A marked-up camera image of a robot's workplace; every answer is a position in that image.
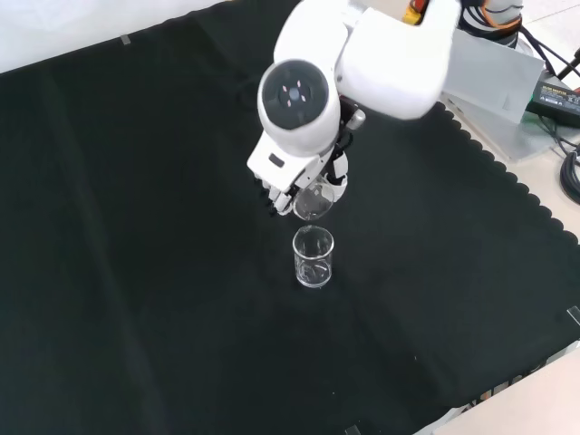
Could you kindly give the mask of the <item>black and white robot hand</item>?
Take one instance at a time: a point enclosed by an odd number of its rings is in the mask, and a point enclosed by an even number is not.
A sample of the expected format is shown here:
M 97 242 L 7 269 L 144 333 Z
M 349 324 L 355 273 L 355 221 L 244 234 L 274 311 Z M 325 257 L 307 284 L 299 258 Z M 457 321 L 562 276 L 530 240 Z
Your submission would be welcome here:
M 336 146 L 322 154 L 297 157 L 282 150 L 263 132 L 246 164 L 267 192 L 271 212 L 279 216 L 289 214 L 298 194 L 318 179 L 330 184 L 333 203 L 343 196 L 348 185 L 348 159 Z

